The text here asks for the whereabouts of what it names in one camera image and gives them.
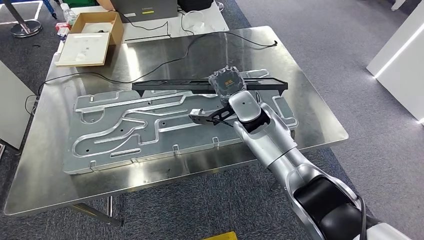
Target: yellow label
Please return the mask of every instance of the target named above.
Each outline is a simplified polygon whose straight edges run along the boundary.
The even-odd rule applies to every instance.
[[[225,82],[225,86],[226,87],[228,87],[230,84],[232,84],[233,83],[233,80],[227,80],[226,82]]]
[[[218,235],[218,236],[205,238],[203,240],[237,240],[237,236],[236,236],[235,232],[230,231],[230,232]]]

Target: plastic bottle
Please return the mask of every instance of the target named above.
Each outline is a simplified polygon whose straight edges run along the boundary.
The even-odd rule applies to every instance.
[[[74,25],[75,21],[77,20],[77,15],[75,14],[75,12],[73,12],[69,8],[69,5],[67,3],[62,3],[60,7],[63,10],[63,16],[66,22],[71,26]]]

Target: clear plastic packet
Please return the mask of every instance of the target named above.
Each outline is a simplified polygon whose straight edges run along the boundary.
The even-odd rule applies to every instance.
[[[228,104],[230,97],[247,89],[246,83],[235,66],[228,65],[209,76],[209,83],[215,89],[223,106]]]

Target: robotic arm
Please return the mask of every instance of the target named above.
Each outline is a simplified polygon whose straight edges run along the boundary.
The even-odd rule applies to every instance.
[[[257,103],[246,90],[233,94],[228,103],[238,118],[234,130],[274,174],[313,240],[410,240],[389,224],[365,215],[360,197],[306,159],[270,106]]]

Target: yellow tape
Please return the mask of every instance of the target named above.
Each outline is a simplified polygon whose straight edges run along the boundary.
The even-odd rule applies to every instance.
[[[203,240],[237,240],[237,236],[235,232],[230,231],[221,235],[205,238]]]

